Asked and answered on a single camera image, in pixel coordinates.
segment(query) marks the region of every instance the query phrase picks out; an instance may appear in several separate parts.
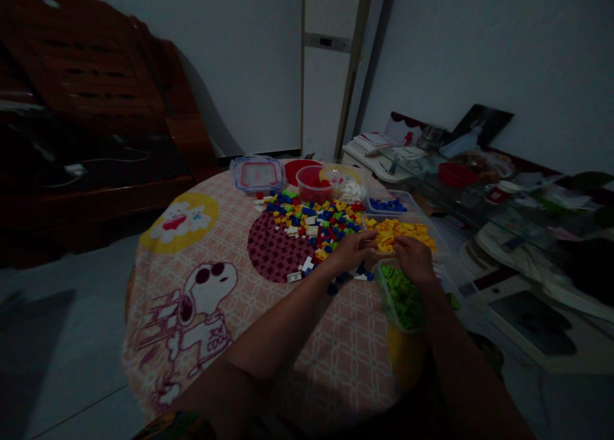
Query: person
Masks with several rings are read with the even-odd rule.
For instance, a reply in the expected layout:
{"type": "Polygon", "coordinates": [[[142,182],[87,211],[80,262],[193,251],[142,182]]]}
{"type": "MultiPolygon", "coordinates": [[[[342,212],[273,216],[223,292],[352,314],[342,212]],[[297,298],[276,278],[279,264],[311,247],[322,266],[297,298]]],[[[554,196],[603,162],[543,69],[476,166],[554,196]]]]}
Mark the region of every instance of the person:
{"type": "MultiPolygon", "coordinates": [[[[205,369],[166,414],[135,438],[244,436],[259,400],[294,362],[334,301],[336,288],[331,283],[372,255],[375,235],[368,231],[344,237],[325,261],[205,369]]],[[[423,300],[425,333],[453,437],[533,438],[503,383],[448,304],[435,277],[430,249],[416,239],[395,237],[395,251],[423,300]]]]}

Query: photo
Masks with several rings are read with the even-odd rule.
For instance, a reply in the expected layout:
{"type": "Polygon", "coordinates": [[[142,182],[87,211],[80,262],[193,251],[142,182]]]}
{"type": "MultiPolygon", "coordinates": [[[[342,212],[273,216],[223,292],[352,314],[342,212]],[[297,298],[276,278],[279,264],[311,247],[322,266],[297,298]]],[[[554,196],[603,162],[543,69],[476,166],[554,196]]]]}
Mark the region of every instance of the photo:
{"type": "Polygon", "coordinates": [[[486,147],[503,130],[512,117],[514,117],[512,113],[474,104],[450,134],[447,144],[439,149],[439,152],[445,157],[453,157],[477,146],[486,147]]]}

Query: finger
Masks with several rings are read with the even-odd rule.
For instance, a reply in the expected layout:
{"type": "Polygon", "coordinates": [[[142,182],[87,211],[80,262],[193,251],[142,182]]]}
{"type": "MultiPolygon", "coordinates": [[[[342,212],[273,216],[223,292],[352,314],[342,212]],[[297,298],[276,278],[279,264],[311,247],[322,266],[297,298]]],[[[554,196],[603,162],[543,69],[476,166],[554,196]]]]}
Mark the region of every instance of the finger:
{"type": "Polygon", "coordinates": [[[403,245],[395,243],[395,252],[397,253],[398,259],[401,263],[409,262],[409,252],[403,245]]]}
{"type": "Polygon", "coordinates": [[[377,231],[364,231],[358,233],[358,242],[364,242],[366,240],[373,240],[377,236],[377,231]]]}
{"type": "Polygon", "coordinates": [[[412,237],[407,237],[406,235],[397,235],[395,237],[395,242],[409,249],[412,249],[421,243],[419,240],[414,239],[412,237]]]}
{"type": "Polygon", "coordinates": [[[375,248],[373,248],[373,247],[365,247],[362,250],[358,250],[358,253],[360,253],[361,258],[364,261],[369,256],[371,256],[371,255],[373,255],[375,253],[375,248]]]}

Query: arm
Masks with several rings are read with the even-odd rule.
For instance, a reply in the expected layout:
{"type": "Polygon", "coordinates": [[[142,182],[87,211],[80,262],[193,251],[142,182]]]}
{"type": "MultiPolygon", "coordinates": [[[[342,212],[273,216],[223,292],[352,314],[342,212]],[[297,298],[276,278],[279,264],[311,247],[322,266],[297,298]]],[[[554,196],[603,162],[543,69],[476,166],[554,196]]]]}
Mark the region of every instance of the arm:
{"type": "Polygon", "coordinates": [[[512,397],[448,304],[430,249],[409,237],[396,237],[395,242],[403,272],[422,298],[426,335],[457,436],[533,439],[512,397]]]}
{"type": "Polygon", "coordinates": [[[239,437],[259,396],[298,355],[331,304],[328,285],[373,253],[368,240],[375,234],[344,237],[326,261],[239,336],[168,411],[198,411],[211,422],[218,438],[239,437]]]}

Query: dark red polka dot circle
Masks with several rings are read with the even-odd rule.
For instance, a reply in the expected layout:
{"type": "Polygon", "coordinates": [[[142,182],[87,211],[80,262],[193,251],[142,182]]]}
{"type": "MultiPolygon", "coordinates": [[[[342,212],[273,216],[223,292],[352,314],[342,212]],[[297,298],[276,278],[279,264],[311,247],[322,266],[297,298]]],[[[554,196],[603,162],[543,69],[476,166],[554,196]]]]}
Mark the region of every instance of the dark red polka dot circle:
{"type": "Polygon", "coordinates": [[[306,239],[288,237],[284,229],[282,225],[276,231],[273,214],[264,212],[249,230],[248,253],[254,269],[277,283],[286,283],[287,275],[297,272],[307,256],[313,257],[315,252],[306,239]]]}

